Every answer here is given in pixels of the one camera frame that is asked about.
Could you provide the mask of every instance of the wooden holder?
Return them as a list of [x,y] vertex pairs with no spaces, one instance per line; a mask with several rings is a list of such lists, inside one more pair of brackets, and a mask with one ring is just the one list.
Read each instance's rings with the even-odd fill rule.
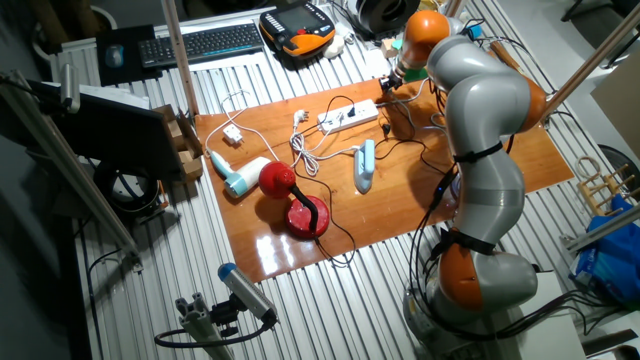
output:
[[[604,176],[601,175],[600,171],[598,171],[596,174],[594,174],[587,180],[578,183],[578,190],[586,200],[587,205],[589,206],[589,208],[591,209],[594,215],[613,216],[621,211],[621,209],[618,209],[615,211],[604,211],[602,210],[602,206],[609,203],[617,194],[620,194],[620,189],[622,188],[622,186],[629,183],[631,180],[635,178],[635,175],[631,175],[621,183],[618,183],[618,181],[616,181],[615,176],[623,172],[627,167],[629,167],[629,165],[625,164],[624,166],[617,169],[612,174],[604,175]],[[598,184],[595,186],[589,186],[590,183],[594,182],[598,178],[601,178],[602,181],[604,181],[604,183]],[[604,189],[607,189],[610,195],[603,201],[598,202],[596,199],[594,199],[594,195],[601,192]],[[635,191],[629,194],[623,195],[623,198],[626,200],[627,198],[637,195],[638,193],[640,193],[640,189],[636,189]]]
[[176,118],[170,105],[153,109],[153,111],[164,115],[164,120],[173,138],[173,144],[178,150],[182,167],[187,175],[186,182],[192,182],[200,178],[203,172],[202,161],[200,161],[200,156],[203,155],[202,147],[195,131],[189,124],[189,120],[182,111]]

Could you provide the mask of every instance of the black keyboard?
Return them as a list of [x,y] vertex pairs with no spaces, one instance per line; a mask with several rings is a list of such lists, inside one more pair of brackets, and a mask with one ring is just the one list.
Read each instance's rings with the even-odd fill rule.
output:
[[[182,35],[189,62],[211,61],[262,49],[254,24],[228,26]],[[176,56],[168,37],[138,43],[143,68],[171,67]]]

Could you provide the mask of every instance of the red object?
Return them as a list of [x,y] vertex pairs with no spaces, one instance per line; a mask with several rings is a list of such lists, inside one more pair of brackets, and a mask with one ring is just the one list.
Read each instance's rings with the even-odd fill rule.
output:
[[296,184],[296,173],[282,161],[270,162],[260,171],[258,184],[266,196],[283,199],[289,196],[289,189]]
[[307,196],[309,200],[318,208],[318,222],[315,235],[309,231],[309,222],[311,221],[311,211],[304,207],[298,200],[293,200],[289,211],[287,211],[287,227],[291,232],[303,239],[313,239],[327,231],[329,227],[329,209],[324,201],[315,196]]

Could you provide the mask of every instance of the monitor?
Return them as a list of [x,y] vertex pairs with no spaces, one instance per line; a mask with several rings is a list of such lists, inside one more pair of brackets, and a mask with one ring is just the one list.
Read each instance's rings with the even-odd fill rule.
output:
[[[29,81],[42,96],[60,101],[59,88]],[[76,114],[52,115],[77,154],[150,179],[184,181],[185,173],[161,113],[81,94]]]

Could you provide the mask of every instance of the hair dryer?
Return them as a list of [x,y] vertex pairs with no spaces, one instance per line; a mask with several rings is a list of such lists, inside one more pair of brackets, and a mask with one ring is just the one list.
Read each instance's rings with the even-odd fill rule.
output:
[[271,162],[271,160],[258,157],[251,160],[248,164],[241,167],[238,171],[233,171],[231,165],[226,162],[220,154],[209,150],[211,162],[218,172],[224,177],[224,188],[227,193],[234,198],[239,198],[246,194],[258,183],[258,176],[262,168]]

